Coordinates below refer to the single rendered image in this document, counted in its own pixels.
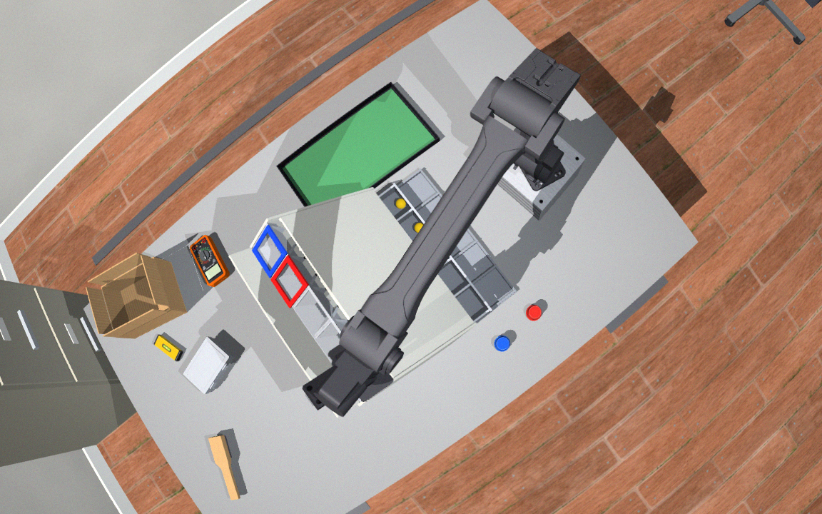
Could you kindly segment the orange digital multimeter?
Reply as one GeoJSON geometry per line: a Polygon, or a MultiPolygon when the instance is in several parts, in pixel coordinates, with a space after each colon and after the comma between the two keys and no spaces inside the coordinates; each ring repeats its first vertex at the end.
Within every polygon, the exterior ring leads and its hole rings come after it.
{"type": "Polygon", "coordinates": [[[190,246],[190,250],[208,286],[216,287],[230,276],[210,236],[203,235],[190,246]]]}

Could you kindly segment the blue square funnel rim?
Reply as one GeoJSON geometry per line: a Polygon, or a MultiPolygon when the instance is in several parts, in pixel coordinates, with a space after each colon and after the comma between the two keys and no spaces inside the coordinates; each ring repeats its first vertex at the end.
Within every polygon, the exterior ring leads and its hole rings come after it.
{"type": "Polygon", "coordinates": [[[255,257],[258,259],[258,261],[260,261],[260,264],[263,267],[263,269],[265,270],[265,273],[267,273],[268,277],[270,277],[270,278],[276,272],[278,266],[281,264],[281,261],[283,261],[283,259],[285,259],[286,255],[288,254],[287,251],[286,251],[286,248],[284,248],[283,244],[278,240],[278,237],[276,236],[275,232],[272,231],[272,228],[270,227],[270,225],[265,226],[264,232],[262,233],[261,237],[258,239],[258,242],[255,243],[255,246],[254,246],[252,251],[255,254],[255,257]],[[272,238],[273,243],[276,244],[276,246],[278,247],[278,250],[282,253],[280,255],[280,257],[278,257],[278,260],[276,261],[275,265],[272,267],[271,270],[270,270],[270,267],[268,267],[267,264],[265,264],[265,261],[263,260],[260,253],[258,253],[258,248],[260,248],[260,245],[261,245],[261,243],[263,243],[263,239],[265,238],[265,235],[267,235],[267,233],[270,234],[270,237],[272,238]]]}

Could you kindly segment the yellow spirit level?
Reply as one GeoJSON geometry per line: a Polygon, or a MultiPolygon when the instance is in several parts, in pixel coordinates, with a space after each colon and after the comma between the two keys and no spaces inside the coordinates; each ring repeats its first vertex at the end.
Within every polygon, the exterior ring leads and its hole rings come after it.
{"type": "Polygon", "coordinates": [[[183,351],[181,351],[180,348],[176,347],[172,342],[167,341],[167,339],[164,338],[164,336],[157,335],[156,342],[154,342],[153,344],[156,345],[156,347],[158,347],[159,349],[162,349],[162,351],[165,354],[169,355],[172,359],[174,359],[174,361],[179,361],[181,359],[183,351]]]}

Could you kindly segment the red square frame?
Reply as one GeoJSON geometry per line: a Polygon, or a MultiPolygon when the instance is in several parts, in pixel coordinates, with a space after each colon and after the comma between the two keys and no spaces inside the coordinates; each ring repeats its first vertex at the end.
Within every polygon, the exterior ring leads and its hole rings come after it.
{"type": "Polygon", "coordinates": [[[271,278],[271,282],[274,284],[274,286],[276,286],[278,292],[283,297],[284,301],[286,301],[288,307],[293,307],[295,301],[299,299],[301,293],[303,293],[303,291],[305,291],[305,289],[309,286],[309,283],[301,275],[301,272],[299,271],[299,268],[297,266],[295,266],[295,263],[291,259],[290,255],[287,255],[286,259],[283,261],[283,264],[281,264],[281,266],[278,267],[277,272],[271,278]],[[286,295],[286,292],[283,290],[283,287],[281,287],[281,285],[277,281],[277,277],[280,275],[281,272],[283,272],[283,268],[287,266],[287,263],[291,268],[293,268],[293,272],[295,273],[295,276],[297,276],[299,278],[299,281],[302,284],[301,288],[299,289],[299,291],[296,293],[296,295],[293,297],[292,300],[290,300],[288,298],[288,296],[286,295]]]}

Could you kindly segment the red plug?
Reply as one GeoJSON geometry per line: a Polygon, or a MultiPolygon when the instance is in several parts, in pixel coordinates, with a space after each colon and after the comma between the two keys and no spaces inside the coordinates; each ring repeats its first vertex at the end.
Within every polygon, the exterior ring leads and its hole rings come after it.
{"type": "Polygon", "coordinates": [[[539,318],[541,318],[541,314],[541,308],[539,308],[539,306],[536,305],[529,306],[526,311],[526,315],[529,320],[538,320],[539,318]]]}

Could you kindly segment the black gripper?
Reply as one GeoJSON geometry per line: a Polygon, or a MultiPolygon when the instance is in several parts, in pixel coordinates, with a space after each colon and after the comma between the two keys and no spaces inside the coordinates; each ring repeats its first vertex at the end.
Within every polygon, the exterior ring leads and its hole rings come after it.
{"type": "MultiPolygon", "coordinates": [[[[338,345],[337,347],[334,347],[333,349],[330,349],[330,351],[328,353],[328,357],[332,358],[332,361],[333,361],[334,356],[339,354],[341,351],[343,351],[343,349],[345,349],[345,348],[343,348],[341,345],[338,345]]],[[[390,384],[393,381],[392,376],[390,376],[390,374],[388,374],[387,372],[386,372],[385,376],[379,372],[379,374],[377,376],[374,376],[374,377],[377,377],[375,382],[372,383],[370,386],[368,386],[366,388],[365,392],[360,397],[361,401],[369,400],[375,394],[379,393],[381,390],[384,390],[384,388],[390,386],[390,384]]],[[[371,378],[374,378],[374,377],[371,377],[371,378]]]]}

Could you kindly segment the open brown cardboard box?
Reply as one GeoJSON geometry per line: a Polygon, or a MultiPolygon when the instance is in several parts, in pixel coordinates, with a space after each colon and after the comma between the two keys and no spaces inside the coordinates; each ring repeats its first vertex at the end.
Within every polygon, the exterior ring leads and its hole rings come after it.
{"type": "Polygon", "coordinates": [[[134,253],[88,282],[102,284],[86,287],[102,336],[135,339],[187,313],[172,261],[134,253]]]}

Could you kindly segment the green tray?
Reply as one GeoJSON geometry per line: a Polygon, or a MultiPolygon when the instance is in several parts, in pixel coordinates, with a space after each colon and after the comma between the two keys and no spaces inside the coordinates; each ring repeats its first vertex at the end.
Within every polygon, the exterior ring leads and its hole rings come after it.
{"type": "Polygon", "coordinates": [[[377,188],[438,142],[436,131],[390,82],[277,167],[308,207],[377,188]]]}

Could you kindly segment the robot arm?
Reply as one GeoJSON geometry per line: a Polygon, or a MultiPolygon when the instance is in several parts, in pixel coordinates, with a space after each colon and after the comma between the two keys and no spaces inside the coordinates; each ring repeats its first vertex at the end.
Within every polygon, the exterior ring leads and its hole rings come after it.
{"type": "Polygon", "coordinates": [[[522,167],[534,191],[564,178],[564,152],[554,138],[565,120],[560,108],[580,77],[536,48],[507,79],[492,79],[470,111],[483,127],[469,158],[397,267],[340,330],[345,349],[332,368],[303,386],[312,406],[345,417],[374,376],[394,370],[425,292],[511,165],[522,167]]]}

